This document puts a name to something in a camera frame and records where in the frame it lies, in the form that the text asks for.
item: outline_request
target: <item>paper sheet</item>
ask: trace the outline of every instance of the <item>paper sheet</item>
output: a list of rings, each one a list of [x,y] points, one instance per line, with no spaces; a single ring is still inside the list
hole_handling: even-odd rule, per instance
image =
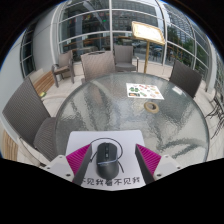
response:
[[[128,97],[164,100],[157,86],[126,83]]]

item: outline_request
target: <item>wall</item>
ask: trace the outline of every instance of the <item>wall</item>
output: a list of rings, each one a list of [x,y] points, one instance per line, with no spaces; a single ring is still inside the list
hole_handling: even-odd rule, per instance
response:
[[[5,120],[2,111],[12,94],[24,80],[20,66],[20,45],[23,35],[24,32],[10,49],[0,72],[0,122],[14,141],[16,141],[17,134]]]
[[[58,63],[58,16],[63,4],[53,8],[37,23],[33,37],[33,56],[36,70],[43,72],[51,70],[51,66]]]

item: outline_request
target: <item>metal frame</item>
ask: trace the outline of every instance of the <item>metal frame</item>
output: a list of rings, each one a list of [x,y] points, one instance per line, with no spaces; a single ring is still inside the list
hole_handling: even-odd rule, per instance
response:
[[[70,6],[66,7],[66,8],[63,8],[64,7],[63,6],[62,9],[61,9],[60,15],[59,15],[59,19],[60,19],[61,14],[63,13],[63,11],[65,9],[70,8],[70,7],[74,6],[74,5],[78,5],[80,3],[81,2],[76,3],[76,4],[73,4],[73,5],[70,5]],[[193,25],[191,24],[191,22],[187,18],[187,16],[185,17],[186,20],[184,20],[183,18],[179,17],[179,15],[176,15],[175,13],[173,13],[173,12],[171,12],[169,10],[164,9],[164,7],[161,6],[161,3],[158,0],[155,0],[155,3],[157,3],[157,5],[156,4],[152,4],[152,3],[147,3],[147,2],[144,2],[144,1],[139,1],[139,3],[145,4],[145,5],[154,6],[154,7],[158,7],[158,9],[161,11],[162,18],[158,18],[157,16],[152,15],[150,13],[145,13],[145,12],[141,12],[141,11],[137,11],[137,10],[131,10],[131,9],[115,9],[115,8],[112,8],[112,0],[109,0],[109,9],[100,9],[100,10],[94,10],[94,11],[89,11],[89,12],[81,13],[81,14],[72,16],[70,18],[67,18],[65,20],[62,20],[62,21],[59,21],[59,19],[58,19],[58,26],[57,26],[57,28],[58,28],[58,35],[59,35],[59,24],[61,24],[62,22],[66,21],[66,20],[75,18],[77,16],[85,15],[85,14],[88,14],[88,13],[94,13],[94,12],[101,12],[101,11],[108,11],[109,10],[109,18],[110,18],[110,30],[108,30],[108,31],[93,32],[93,33],[86,33],[86,34],[82,34],[82,35],[79,35],[79,36],[70,37],[70,38],[65,39],[63,41],[58,41],[58,50],[59,50],[59,52],[60,52],[60,44],[63,43],[63,42],[65,42],[65,41],[72,40],[72,39],[76,39],[76,38],[79,38],[79,37],[82,37],[82,36],[94,35],[94,34],[99,34],[99,33],[109,33],[110,34],[110,48],[111,48],[111,51],[113,51],[113,34],[114,33],[132,33],[131,31],[125,31],[125,30],[121,30],[121,31],[120,30],[113,30],[113,21],[112,21],[113,10],[117,10],[117,11],[127,11],[127,12],[136,12],[136,13],[141,13],[141,14],[149,15],[149,16],[152,16],[152,17],[157,18],[158,20],[160,19],[160,20],[163,21],[163,26],[164,26],[164,39],[166,41],[165,46],[164,46],[164,51],[163,51],[162,63],[161,63],[163,66],[165,65],[166,52],[167,52],[167,44],[169,43],[169,44],[172,44],[172,45],[174,45],[174,46],[176,46],[176,47],[184,50],[186,53],[190,54],[193,57],[192,69],[195,69],[196,60],[198,60],[203,66],[205,66],[205,68],[207,70],[209,69],[209,67],[207,65],[205,65],[199,58],[197,58],[197,44],[200,47],[202,47],[202,46],[197,42],[196,35],[195,35],[195,32],[197,32],[197,30],[195,30],[193,28]],[[189,38],[192,38],[193,39],[193,41],[194,41],[194,53],[191,53],[191,52],[187,51],[186,49],[182,48],[181,46],[178,46],[177,44],[175,44],[175,43],[170,42],[170,41],[167,40],[167,38],[168,38],[168,36],[167,36],[167,23],[168,22],[165,19],[164,10],[167,11],[167,12],[169,12],[169,13],[172,13],[178,19],[180,19],[181,21],[183,21],[183,23],[187,24],[189,26],[189,28],[191,28],[193,37],[190,34],[188,34],[186,31],[184,31],[183,29],[181,29],[178,26],[176,26],[175,24],[170,23],[172,26],[175,26],[181,32],[184,32],[186,35],[188,35]],[[197,32],[197,34],[202,38],[202,40],[204,40],[207,43],[207,41],[198,32]],[[206,54],[209,57],[209,53],[205,49],[204,49],[204,51],[206,52]]]

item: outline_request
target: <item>glass window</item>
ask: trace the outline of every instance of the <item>glass window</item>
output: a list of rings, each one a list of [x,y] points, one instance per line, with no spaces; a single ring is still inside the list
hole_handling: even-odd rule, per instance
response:
[[[198,44],[197,44],[197,58],[200,59],[206,66],[208,66],[208,54]]]
[[[206,80],[208,69],[198,60],[196,60],[195,69],[202,75],[202,79]]]
[[[134,48],[134,56],[140,60],[145,60],[146,41],[132,38],[131,33],[114,33],[113,43],[117,45],[130,45]],[[158,44],[150,43],[148,61],[162,63],[164,47]]]
[[[186,16],[180,11],[177,10],[176,8],[172,7],[171,5],[168,5],[164,2],[160,2],[161,6],[163,9],[172,12],[173,14],[177,15],[178,17],[180,17],[183,20],[186,20]]]
[[[157,2],[155,0],[139,0],[139,2],[143,2],[143,3],[147,3],[147,4],[152,4],[152,5],[158,6],[158,4],[157,4]]]
[[[187,53],[185,50],[172,45],[170,43],[167,43],[167,52],[166,52],[166,65],[173,66],[175,59],[178,61],[184,63],[185,65],[189,67],[193,67],[193,59],[194,57]]]
[[[173,42],[180,47],[194,53],[194,39],[178,29],[177,27],[167,23],[168,41]]]
[[[154,15],[160,19],[163,19],[162,13],[159,7],[153,5],[146,5],[140,2],[133,2],[133,1],[121,1],[120,0],[112,1],[112,8],[113,9],[130,9],[134,11],[145,12],[151,15]]]
[[[160,28],[164,35],[163,20],[138,12],[113,10],[112,13],[113,30],[131,31],[132,21],[137,21]]]
[[[204,39],[201,38],[201,36],[196,31],[194,33],[197,42],[205,49],[206,52],[208,52],[208,44],[204,41]]]
[[[22,58],[25,59],[32,55],[32,46],[30,44],[26,44],[22,48]]]
[[[100,11],[77,16],[59,24],[60,41],[86,33],[110,29],[109,11]]]
[[[33,57],[27,58],[23,63],[23,68],[25,72],[25,76],[29,75],[32,71],[35,70],[34,63],[33,63]]]
[[[101,0],[101,1],[90,0],[90,1],[84,1],[76,5],[72,5],[71,7],[66,8],[62,11],[60,21],[85,12],[100,9],[109,9],[109,0]]]
[[[176,25],[180,29],[184,30],[187,34],[194,37],[192,29],[191,29],[186,18],[183,21],[178,16],[175,16],[173,13],[168,12],[168,11],[164,11],[164,16],[165,16],[166,22]]]
[[[191,22],[193,28],[201,35],[204,41],[206,41],[207,40],[206,35],[204,32],[202,32],[201,28],[199,28],[199,26],[196,23],[194,23],[191,19],[189,19],[189,21]]]
[[[33,33],[34,32],[29,32],[29,33],[26,33],[25,36],[24,36],[24,40],[23,40],[23,44],[26,44],[26,43],[29,43],[32,41],[33,39]]]
[[[224,64],[217,53],[216,53],[216,61],[217,61],[216,82],[220,84],[222,90],[224,91]]]
[[[110,50],[110,33],[100,33],[78,37],[60,44],[61,53],[72,50],[75,61],[80,61],[80,55],[93,51]]]

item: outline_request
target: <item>chair back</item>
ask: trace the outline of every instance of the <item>chair back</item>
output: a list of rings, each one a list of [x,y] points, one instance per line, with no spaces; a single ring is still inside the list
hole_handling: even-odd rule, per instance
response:
[[[50,117],[29,77],[11,96],[2,113],[15,132],[32,147],[38,129]]]
[[[72,50],[67,51],[66,53],[59,54],[58,65],[63,67],[69,64],[69,60],[73,58]]]
[[[114,45],[115,63],[132,63],[133,46]]]
[[[116,72],[112,51],[95,51],[81,55],[85,81]]]
[[[194,98],[200,86],[201,80],[201,74],[192,70],[180,61],[175,60],[170,82],[174,83]]]

